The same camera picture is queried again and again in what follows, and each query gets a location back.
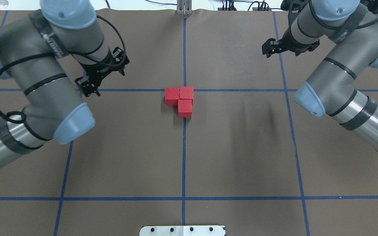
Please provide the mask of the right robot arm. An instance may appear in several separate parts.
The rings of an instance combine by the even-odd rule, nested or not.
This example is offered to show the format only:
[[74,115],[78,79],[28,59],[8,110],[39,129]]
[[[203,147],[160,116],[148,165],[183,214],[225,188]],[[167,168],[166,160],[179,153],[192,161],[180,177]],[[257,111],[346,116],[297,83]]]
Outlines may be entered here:
[[314,51],[327,36],[334,48],[297,90],[294,100],[315,117],[324,114],[378,152],[378,103],[353,87],[366,67],[378,68],[378,11],[360,0],[292,1],[281,39],[268,39],[269,58],[285,51]]

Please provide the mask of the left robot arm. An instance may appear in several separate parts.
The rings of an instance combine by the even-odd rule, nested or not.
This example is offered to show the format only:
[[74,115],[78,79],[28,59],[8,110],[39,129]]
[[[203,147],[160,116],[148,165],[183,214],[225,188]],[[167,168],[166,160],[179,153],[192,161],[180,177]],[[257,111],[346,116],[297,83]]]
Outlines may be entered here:
[[79,93],[99,95],[111,72],[124,75],[126,48],[110,50],[89,0],[41,0],[40,9],[0,27],[0,79],[14,79],[29,104],[0,110],[0,169],[56,140],[95,126]]

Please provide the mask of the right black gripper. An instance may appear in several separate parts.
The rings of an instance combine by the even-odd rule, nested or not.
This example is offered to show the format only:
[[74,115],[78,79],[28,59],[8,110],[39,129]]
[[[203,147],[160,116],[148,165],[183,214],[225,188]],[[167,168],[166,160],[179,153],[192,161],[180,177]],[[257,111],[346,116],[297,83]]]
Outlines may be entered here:
[[303,44],[298,42],[291,31],[286,31],[280,40],[269,38],[262,44],[262,54],[267,58],[271,55],[280,54],[285,51],[294,52],[296,56],[304,52],[312,52],[320,46],[320,40],[315,42]]

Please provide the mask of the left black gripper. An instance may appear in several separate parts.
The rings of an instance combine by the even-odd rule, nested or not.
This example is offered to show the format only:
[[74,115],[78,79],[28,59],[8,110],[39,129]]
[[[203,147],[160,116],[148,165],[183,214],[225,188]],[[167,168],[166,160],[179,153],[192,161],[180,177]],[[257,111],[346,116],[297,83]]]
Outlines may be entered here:
[[125,67],[130,63],[128,56],[122,61],[114,59],[112,53],[109,52],[107,56],[101,60],[101,63],[110,65],[101,65],[99,63],[93,63],[90,65],[84,64],[84,70],[86,72],[86,77],[79,77],[75,79],[75,84],[81,93],[89,97],[91,94],[95,93],[97,96],[101,96],[98,91],[101,82],[105,77],[107,77],[111,72],[117,71],[120,75],[125,76]]

